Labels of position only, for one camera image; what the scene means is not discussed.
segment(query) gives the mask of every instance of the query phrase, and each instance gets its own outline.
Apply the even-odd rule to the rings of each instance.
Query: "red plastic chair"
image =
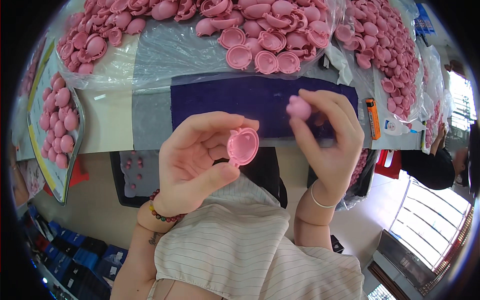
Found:
[[[386,167],[386,163],[390,161],[391,164]],[[380,152],[380,158],[375,165],[375,173],[381,174],[393,179],[398,179],[400,170],[402,169],[402,155],[400,151],[394,150],[382,150]]]
[[[74,186],[75,184],[78,184],[84,180],[89,180],[90,176],[88,175],[88,172],[84,172],[82,168],[82,162],[80,159],[80,156],[77,156],[77,159],[75,160],[75,163],[73,165],[73,170],[72,170],[72,177],[70,178],[70,182],[68,184],[69,187]],[[43,186],[43,190],[47,192],[50,196],[53,196],[52,191],[48,187],[48,184],[45,183]]]

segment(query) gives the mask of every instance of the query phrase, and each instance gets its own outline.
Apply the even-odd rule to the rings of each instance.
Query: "purple towel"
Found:
[[[345,95],[357,113],[358,97],[355,88],[337,85],[325,80],[301,77],[296,80],[271,79],[260,76],[221,79],[193,84],[198,75],[172,79],[171,110],[173,129],[193,114],[209,111],[226,111],[260,121],[261,138],[293,136],[288,124],[286,106],[291,95],[301,88],[315,91],[328,90]],[[316,138],[333,138],[333,129],[326,122],[317,127],[313,118],[307,121]]]

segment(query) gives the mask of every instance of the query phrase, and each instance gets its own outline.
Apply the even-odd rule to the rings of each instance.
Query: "white striped blouse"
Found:
[[[269,192],[241,175],[160,239],[156,279],[230,300],[366,299],[357,258],[295,246],[284,237],[289,219]]]

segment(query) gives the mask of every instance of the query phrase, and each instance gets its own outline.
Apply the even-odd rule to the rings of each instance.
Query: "window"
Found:
[[[377,286],[367,297],[369,300],[396,300],[382,284]]]
[[[455,72],[450,74],[450,93],[455,103],[452,114],[452,126],[469,131],[470,124],[477,119],[473,104],[473,92],[470,81]]]
[[[435,271],[455,243],[469,210],[468,201],[453,190],[430,190],[411,177],[390,233]]]

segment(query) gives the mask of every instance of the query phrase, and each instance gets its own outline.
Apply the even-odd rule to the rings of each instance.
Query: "woman's left hand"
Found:
[[[188,117],[162,144],[158,155],[160,193],[155,210],[162,216],[187,214],[197,209],[214,191],[240,175],[229,163],[213,162],[229,158],[227,141],[230,130],[251,127],[259,122],[223,111]]]

